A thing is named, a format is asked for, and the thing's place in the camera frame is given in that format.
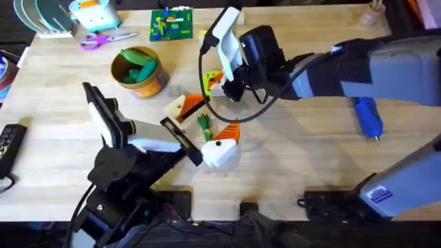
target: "blue label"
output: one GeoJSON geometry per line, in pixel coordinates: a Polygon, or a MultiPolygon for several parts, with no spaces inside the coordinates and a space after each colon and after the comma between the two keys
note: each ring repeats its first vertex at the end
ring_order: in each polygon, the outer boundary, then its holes
{"type": "Polygon", "coordinates": [[[374,203],[381,203],[382,201],[388,199],[389,197],[392,197],[393,194],[386,189],[386,187],[380,185],[377,186],[375,189],[372,189],[370,192],[368,192],[367,197],[369,197],[374,203]]]}

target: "green object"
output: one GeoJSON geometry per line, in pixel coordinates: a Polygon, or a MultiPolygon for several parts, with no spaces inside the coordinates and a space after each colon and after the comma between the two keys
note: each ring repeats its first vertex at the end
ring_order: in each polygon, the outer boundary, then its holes
{"type": "Polygon", "coordinates": [[[127,77],[125,77],[125,78],[123,79],[123,82],[124,82],[124,83],[136,83],[136,79],[134,79],[134,78],[132,78],[132,77],[130,77],[130,76],[127,76],[127,77]]]}
{"type": "Polygon", "coordinates": [[[135,81],[138,78],[138,75],[139,75],[139,69],[132,68],[129,70],[129,77],[133,78],[135,81]]]}
{"type": "Polygon", "coordinates": [[[212,131],[209,129],[209,118],[208,115],[203,114],[198,117],[198,124],[204,132],[205,141],[210,141],[213,139],[212,131]]]}
{"type": "Polygon", "coordinates": [[[152,59],[145,53],[133,49],[122,49],[120,54],[130,63],[140,66],[146,65],[147,62],[152,59]]]}
{"type": "Polygon", "coordinates": [[[149,76],[153,74],[153,72],[156,70],[156,67],[158,66],[158,61],[156,59],[151,59],[147,62],[146,65],[144,65],[143,69],[139,72],[136,81],[141,82],[145,79],[148,79],[149,76]]]}
{"type": "Polygon", "coordinates": [[[153,10],[150,21],[150,41],[169,41],[193,38],[192,10],[170,10],[169,15],[164,10],[153,10]],[[168,17],[183,19],[183,21],[167,21],[168,17]]]}

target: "orange object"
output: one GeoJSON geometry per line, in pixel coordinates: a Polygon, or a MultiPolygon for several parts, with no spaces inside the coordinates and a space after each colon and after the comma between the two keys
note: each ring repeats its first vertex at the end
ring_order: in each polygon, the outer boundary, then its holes
{"type": "Polygon", "coordinates": [[[421,23],[423,23],[420,7],[418,6],[418,3],[416,2],[416,0],[407,0],[407,3],[409,3],[413,12],[418,16],[421,23]]]}
{"type": "Polygon", "coordinates": [[[233,138],[236,143],[239,143],[240,138],[240,124],[230,123],[222,132],[220,132],[214,140],[223,140],[227,138],[233,138]]]}
{"type": "Polygon", "coordinates": [[[203,100],[202,94],[190,94],[185,96],[184,106],[181,108],[181,116],[188,112],[203,100]]]}
{"type": "Polygon", "coordinates": [[[219,72],[216,76],[209,79],[208,88],[210,89],[215,83],[219,82],[223,77],[223,72],[219,72]]]}
{"type": "Polygon", "coordinates": [[[80,3],[80,8],[87,8],[91,6],[97,6],[99,5],[98,1],[84,1],[83,3],[80,3]]]}

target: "yellow bowl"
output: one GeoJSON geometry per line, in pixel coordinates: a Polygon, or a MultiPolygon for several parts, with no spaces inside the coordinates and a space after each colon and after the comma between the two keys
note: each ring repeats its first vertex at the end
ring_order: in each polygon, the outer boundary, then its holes
{"type": "Polygon", "coordinates": [[[118,83],[124,88],[132,91],[135,95],[139,97],[149,97],[158,94],[167,83],[168,75],[164,71],[163,66],[161,64],[161,60],[159,60],[158,54],[155,53],[150,48],[144,46],[131,47],[128,49],[137,50],[139,52],[143,52],[148,56],[156,59],[158,61],[158,65],[156,66],[156,70],[153,74],[138,83],[124,83],[123,79],[128,75],[128,72],[131,68],[135,67],[133,63],[130,63],[121,54],[118,54],[112,62],[112,66],[110,68],[112,72],[113,78],[118,81],[118,83]]]}

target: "black cable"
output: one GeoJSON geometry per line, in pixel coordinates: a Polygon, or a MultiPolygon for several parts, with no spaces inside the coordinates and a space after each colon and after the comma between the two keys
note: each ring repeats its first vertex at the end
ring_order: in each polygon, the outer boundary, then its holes
{"type": "Polygon", "coordinates": [[[11,180],[11,183],[4,189],[0,190],[0,194],[5,193],[6,191],[8,191],[10,188],[12,188],[15,185],[15,179],[14,176],[6,176],[6,178],[8,178],[9,180],[11,180]]]}
{"type": "Polygon", "coordinates": [[[138,240],[134,245],[133,245],[133,248],[135,248],[137,245],[139,245],[139,243],[150,233],[150,231],[153,229],[153,228],[155,228],[155,227],[157,227],[157,226],[159,226],[160,224],[162,224],[162,223],[164,223],[163,221],[158,221],[155,225],[151,225],[150,226],[150,228],[143,234],[143,237],[140,239],[140,240],[138,240]]]}
{"type": "Polygon", "coordinates": [[[74,213],[72,214],[72,217],[70,219],[68,232],[66,233],[66,239],[63,243],[63,248],[70,248],[70,240],[72,239],[72,230],[74,229],[74,222],[75,218],[78,215],[78,212],[80,211],[81,206],[83,205],[86,197],[90,194],[95,184],[91,184],[88,189],[85,191],[84,195],[81,197],[80,201],[78,202],[78,205],[75,207],[74,213]]]}
{"type": "MultiPolygon", "coordinates": [[[[251,116],[248,116],[247,118],[243,118],[243,119],[240,119],[240,120],[236,120],[236,119],[227,119],[227,118],[224,118],[224,117],[222,117],[222,116],[220,116],[218,113],[216,113],[216,111],[214,111],[214,109],[213,109],[213,107],[209,104],[209,101],[208,101],[208,99],[207,99],[207,95],[206,95],[206,93],[205,93],[205,90],[204,90],[204,83],[203,83],[203,76],[202,76],[202,56],[203,56],[203,53],[202,53],[202,51],[203,50],[205,50],[205,48],[206,48],[207,46],[206,45],[203,45],[202,46],[202,48],[201,48],[201,51],[199,52],[199,59],[198,59],[198,70],[199,70],[199,84],[200,84],[200,87],[201,87],[201,91],[202,91],[202,95],[203,95],[203,99],[204,99],[204,102],[205,102],[205,104],[206,104],[206,106],[207,106],[207,108],[208,108],[208,110],[216,117],[216,118],[218,118],[219,120],[221,120],[221,121],[224,121],[224,122],[226,122],[226,123],[245,123],[245,122],[248,122],[248,121],[252,121],[252,120],[254,120],[255,118],[257,118],[257,117],[259,117],[260,115],[262,115],[263,113],[265,113],[279,98],[280,98],[280,96],[282,95],[282,93],[288,88],[288,86],[290,86],[291,84],[290,83],[286,83],[281,89],[280,89],[280,91],[277,93],[277,95],[275,95],[274,97],[273,97],[273,99],[271,99],[271,101],[268,103],[268,104],[266,104],[261,110],[259,110],[257,113],[255,113],[255,114],[253,114],[253,115],[251,115],[251,116]]],[[[298,76],[300,76],[308,67],[310,67],[310,66],[312,66],[312,65],[314,65],[314,64],[316,64],[316,63],[319,63],[319,62],[321,62],[321,61],[323,61],[323,60],[325,60],[325,59],[327,59],[329,56],[331,55],[331,53],[326,53],[326,54],[323,54],[323,55],[321,55],[321,56],[319,56],[319,57],[317,57],[317,58],[315,58],[315,59],[313,59],[313,60],[311,60],[310,62],[308,62],[306,65],[304,65],[304,66],[302,66],[300,69],[299,69],[299,71],[297,71],[290,79],[289,79],[289,82],[292,82],[293,80],[295,80],[295,79],[297,79],[297,77],[298,76]]]]}
{"type": "Polygon", "coordinates": [[[264,103],[267,102],[267,100],[268,100],[268,94],[267,93],[265,93],[265,96],[263,97],[263,100],[262,100],[262,99],[260,99],[259,95],[257,95],[256,89],[254,89],[254,88],[249,88],[248,89],[247,88],[246,90],[250,90],[251,92],[253,92],[254,98],[257,100],[258,103],[264,104],[264,103]]]}

